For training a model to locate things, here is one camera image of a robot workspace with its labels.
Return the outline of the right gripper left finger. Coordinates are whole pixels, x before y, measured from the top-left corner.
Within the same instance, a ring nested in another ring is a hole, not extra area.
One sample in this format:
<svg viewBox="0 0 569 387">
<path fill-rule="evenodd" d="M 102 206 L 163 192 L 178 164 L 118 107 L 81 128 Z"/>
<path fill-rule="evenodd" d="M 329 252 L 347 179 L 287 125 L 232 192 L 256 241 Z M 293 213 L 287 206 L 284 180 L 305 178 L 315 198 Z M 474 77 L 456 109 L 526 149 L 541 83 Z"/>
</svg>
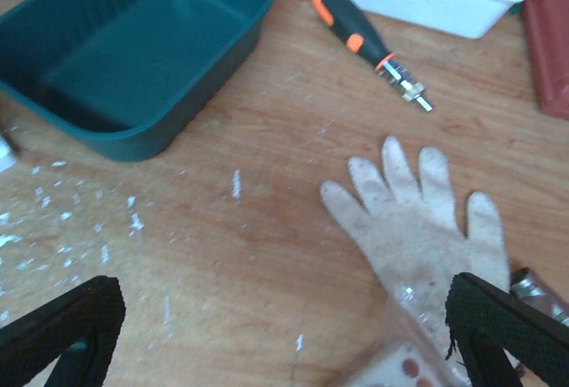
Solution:
<svg viewBox="0 0 569 387">
<path fill-rule="evenodd" d="M 1 384 L 101 386 L 125 317 L 117 278 L 96 276 L 1 329 Z"/>
</svg>

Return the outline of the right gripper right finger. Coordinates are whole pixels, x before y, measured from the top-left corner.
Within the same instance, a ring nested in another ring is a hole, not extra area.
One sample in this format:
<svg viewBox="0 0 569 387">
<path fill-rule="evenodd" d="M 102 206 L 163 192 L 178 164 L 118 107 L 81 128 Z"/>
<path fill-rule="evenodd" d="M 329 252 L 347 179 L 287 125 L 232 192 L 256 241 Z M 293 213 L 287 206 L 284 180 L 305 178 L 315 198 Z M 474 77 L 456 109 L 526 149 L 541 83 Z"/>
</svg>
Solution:
<svg viewBox="0 0 569 387">
<path fill-rule="evenodd" d="M 474 386 L 520 386 L 510 353 L 549 386 L 568 384 L 568 327 L 480 277 L 453 277 L 445 301 L 450 345 Z"/>
</svg>

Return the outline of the white timer switch box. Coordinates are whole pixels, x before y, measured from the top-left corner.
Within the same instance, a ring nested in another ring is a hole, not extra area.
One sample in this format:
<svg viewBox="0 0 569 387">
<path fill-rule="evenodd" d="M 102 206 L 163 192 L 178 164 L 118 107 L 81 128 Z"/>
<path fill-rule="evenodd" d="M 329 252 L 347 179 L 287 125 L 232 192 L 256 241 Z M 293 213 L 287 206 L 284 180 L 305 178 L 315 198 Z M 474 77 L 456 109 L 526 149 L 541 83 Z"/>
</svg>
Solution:
<svg viewBox="0 0 569 387">
<path fill-rule="evenodd" d="M 337 386 L 463 386 L 439 362 L 412 343 L 379 349 L 358 364 Z"/>
</svg>

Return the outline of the dark green plastic tray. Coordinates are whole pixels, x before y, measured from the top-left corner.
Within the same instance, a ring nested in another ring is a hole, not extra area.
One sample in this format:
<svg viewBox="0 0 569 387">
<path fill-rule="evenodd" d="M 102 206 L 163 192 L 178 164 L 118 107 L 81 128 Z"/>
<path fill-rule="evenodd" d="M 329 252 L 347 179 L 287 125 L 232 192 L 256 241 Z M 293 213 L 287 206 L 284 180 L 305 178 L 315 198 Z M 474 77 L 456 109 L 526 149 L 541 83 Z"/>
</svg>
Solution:
<svg viewBox="0 0 569 387">
<path fill-rule="evenodd" d="M 273 0 L 25 0 L 1 87 L 103 157 L 163 151 L 254 51 Z"/>
</svg>

